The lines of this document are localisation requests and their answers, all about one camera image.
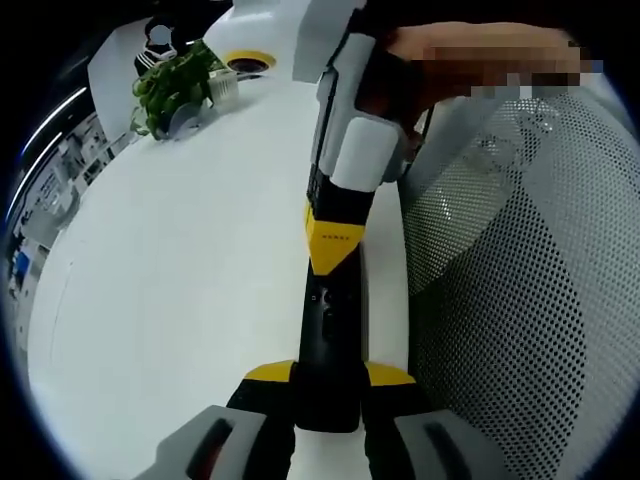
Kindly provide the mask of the person's right hand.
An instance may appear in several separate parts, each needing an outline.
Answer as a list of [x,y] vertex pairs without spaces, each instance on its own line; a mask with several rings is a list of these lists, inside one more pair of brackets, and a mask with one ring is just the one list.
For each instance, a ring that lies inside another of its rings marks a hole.
[[386,50],[404,60],[579,59],[570,41],[562,30],[523,23],[438,22],[395,30]]

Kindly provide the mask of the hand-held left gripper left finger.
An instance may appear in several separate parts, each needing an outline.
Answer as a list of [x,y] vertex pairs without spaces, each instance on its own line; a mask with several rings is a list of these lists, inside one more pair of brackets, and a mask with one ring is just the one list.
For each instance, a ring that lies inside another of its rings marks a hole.
[[295,362],[249,371],[224,406],[212,405],[161,440],[139,479],[285,479],[295,450]]

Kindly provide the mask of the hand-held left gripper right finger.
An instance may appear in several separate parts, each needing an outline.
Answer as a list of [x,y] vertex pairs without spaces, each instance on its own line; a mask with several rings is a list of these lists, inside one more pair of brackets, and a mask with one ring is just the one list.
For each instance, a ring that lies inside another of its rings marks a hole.
[[364,449],[374,479],[513,479],[496,442],[454,412],[436,410],[406,371],[368,362]]

